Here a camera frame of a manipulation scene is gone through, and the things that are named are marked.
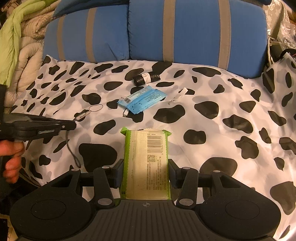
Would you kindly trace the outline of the person left hand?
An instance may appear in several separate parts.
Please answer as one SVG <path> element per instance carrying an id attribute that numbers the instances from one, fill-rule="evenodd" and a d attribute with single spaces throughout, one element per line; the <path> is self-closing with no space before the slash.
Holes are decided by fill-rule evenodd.
<path id="1" fill-rule="evenodd" d="M 22 154 L 25 152 L 23 142 L 1 141 L 1 157 L 9 156 L 3 171 L 3 177 L 8 183 L 16 183 L 19 178 Z"/>

